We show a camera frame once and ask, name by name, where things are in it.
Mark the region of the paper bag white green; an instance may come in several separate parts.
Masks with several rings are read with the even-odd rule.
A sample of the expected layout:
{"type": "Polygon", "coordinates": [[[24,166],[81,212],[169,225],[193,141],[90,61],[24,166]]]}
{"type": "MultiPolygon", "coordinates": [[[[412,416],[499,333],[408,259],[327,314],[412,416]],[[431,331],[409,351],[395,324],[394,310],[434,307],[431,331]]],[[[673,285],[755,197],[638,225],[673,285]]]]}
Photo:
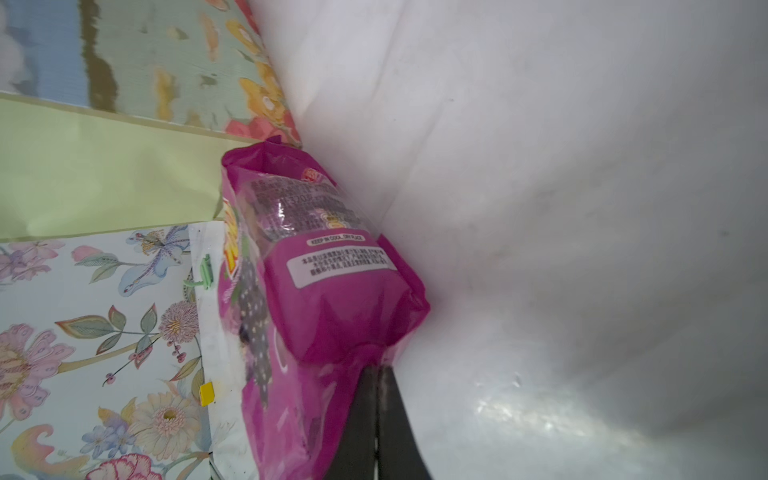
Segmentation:
{"type": "Polygon", "coordinates": [[[244,1],[5,1],[1,236],[205,221],[227,150],[300,136],[244,1]]]}

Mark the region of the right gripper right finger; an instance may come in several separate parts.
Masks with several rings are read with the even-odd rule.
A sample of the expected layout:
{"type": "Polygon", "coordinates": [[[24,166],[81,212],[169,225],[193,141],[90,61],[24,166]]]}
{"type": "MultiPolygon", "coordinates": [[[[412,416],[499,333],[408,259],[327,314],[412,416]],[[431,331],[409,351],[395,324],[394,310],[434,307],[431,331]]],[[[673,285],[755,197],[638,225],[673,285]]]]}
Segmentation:
{"type": "Polygon", "coordinates": [[[382,367],[379,371],[377,415],[378,478],[431,480],[391,366],[382,367]]]}

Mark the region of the small yellow block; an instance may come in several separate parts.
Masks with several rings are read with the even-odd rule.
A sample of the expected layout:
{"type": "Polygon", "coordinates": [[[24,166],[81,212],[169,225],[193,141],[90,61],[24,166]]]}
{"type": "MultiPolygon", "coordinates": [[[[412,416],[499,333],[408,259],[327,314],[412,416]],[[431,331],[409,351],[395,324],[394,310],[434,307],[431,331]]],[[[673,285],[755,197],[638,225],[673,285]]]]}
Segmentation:
{"type": "Polygon", "coordinates": [[[212,382],[206,382],[202,384],[198,389],[198,393],[199,401],[202,407],[207,407],[208,405],[215,402],[215,390],[212,382]]]}

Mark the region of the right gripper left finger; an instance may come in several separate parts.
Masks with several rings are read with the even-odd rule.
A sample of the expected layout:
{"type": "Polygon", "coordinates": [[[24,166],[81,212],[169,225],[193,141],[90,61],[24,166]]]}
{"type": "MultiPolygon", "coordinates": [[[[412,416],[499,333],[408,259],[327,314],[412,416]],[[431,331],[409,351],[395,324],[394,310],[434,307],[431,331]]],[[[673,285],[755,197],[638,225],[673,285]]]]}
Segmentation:
{"type": "Polygon", "coordinates": [[[377,462],[378,369],[359,377],[343,434],[325,480],[372,480],[377,462]]]}

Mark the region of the purple magenta snack bag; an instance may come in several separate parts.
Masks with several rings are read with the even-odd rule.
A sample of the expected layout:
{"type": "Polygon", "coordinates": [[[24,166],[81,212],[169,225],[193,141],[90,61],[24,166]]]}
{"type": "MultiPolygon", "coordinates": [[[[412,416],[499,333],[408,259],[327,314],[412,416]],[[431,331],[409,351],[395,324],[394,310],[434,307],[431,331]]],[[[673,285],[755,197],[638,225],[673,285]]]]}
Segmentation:
{"type": "Polygon", "coordinates": [[[221,321],[263,479],[324,479],[361,372],[391,366],[430,304],[415,271],[306,152],[278,138],[221,161],[221,321]]]}

